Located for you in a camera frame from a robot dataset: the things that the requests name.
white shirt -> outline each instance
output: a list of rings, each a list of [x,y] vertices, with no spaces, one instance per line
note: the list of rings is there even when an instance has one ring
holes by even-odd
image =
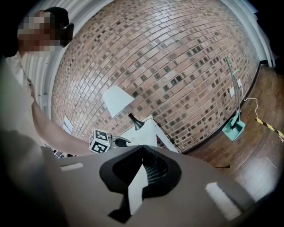
[[[19,53],[14,57],[3,59],[0,65],[0,127],[7,131],[16,130],[43,146],[33,123],[34,100]]]

lamp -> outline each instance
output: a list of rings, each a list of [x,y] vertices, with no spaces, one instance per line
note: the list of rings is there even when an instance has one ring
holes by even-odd
[[[111,117],[114,118],[121,110],[129,105],[134,98],[118,86],[112,86],[103,94],[103,100]],[[137,120],[132,113],[129,113],[128,116],[132,120],[136,131],[143,127],[144,122]]]

person's arm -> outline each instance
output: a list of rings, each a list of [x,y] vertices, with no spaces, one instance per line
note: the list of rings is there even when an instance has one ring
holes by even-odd
[[[34,102],[32,104],[32,116],[35,125],[35,129],[39,137],[44,140],[52,148],[72,155],[89,155],[93,154],[89,150],[89,143],[80,140],[64,129],[59,127],[54,122],[50,121],[41,110],[36,102],[34,96],[34,88],[31,84],[32,97]]]

hazard tape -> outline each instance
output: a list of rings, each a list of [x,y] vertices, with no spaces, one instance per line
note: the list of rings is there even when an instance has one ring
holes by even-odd
[[[284,134],[282,132],[280,132],[279,130],[273,128],[271,125],[265,123],[264,121],[260,120],[259,118],[256,118],[256,121],[258,123],[261,123],[262,125],[268,127],[269,129],[271,129],[272,131],[276,132],[280,137],[284,138]]]

electrical outlet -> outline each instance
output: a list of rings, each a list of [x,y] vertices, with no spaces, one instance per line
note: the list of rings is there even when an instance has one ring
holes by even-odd
[[[238,79],[238,86],[239,86],[239,88],[241,87],[241,79]]]
[[[234,94],[235,94],[235,89],[232,87],[232,88],[230,89],[230,95],[231,95],[231,97],[233,97]]]

